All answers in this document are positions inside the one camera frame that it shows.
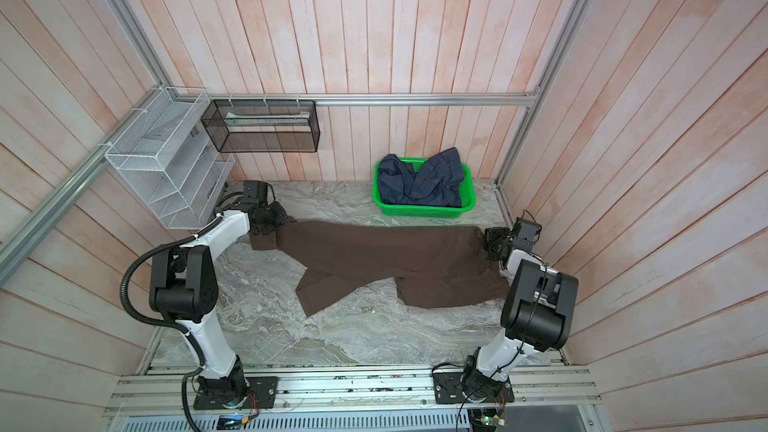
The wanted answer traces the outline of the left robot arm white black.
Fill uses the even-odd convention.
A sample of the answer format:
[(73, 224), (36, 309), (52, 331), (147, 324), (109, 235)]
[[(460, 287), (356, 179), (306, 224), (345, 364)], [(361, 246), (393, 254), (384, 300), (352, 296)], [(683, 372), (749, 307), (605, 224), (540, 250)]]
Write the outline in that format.
[(239, 407), (249, 391), (242, 362), (224, 338), (217, 317), (219, 284), (214, 262), (240, 237), (249, 232), (268, 235), (286, 218), (277, 201), (218, 211), (189, 242), (152, 256), (150, 307), (181, 328), (198, 359), (197, 387), (207, 406)]

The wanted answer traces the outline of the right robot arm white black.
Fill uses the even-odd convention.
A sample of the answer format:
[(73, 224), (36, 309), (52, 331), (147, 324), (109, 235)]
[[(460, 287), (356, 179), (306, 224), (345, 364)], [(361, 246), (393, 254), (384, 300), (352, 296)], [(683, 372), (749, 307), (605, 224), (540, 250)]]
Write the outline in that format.
[(462, 393), (473, 402), (502, 394), (512, 370), (536, 352), (561, 349), (573, 321), (578, 280), (550, 267), (533, 246), (541, 227), (522, 221), (513, 228), (489, 228), (484, 248), (511, 274), (500, 331), (467, 357)]

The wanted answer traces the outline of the brown trousers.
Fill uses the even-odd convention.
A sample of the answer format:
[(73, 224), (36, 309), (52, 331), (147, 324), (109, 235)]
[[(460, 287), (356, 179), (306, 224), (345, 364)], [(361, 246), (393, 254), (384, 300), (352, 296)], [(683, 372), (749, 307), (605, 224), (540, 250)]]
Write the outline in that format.
[(278, 250), (305, 266), (295, 293), (312, 316), (371, 283), (394, 279), (398, 298), (424, 309), (503, 299), (508, 280), (475, 226), (370, 227), (288, 220), (251, 233), (255, 251)]

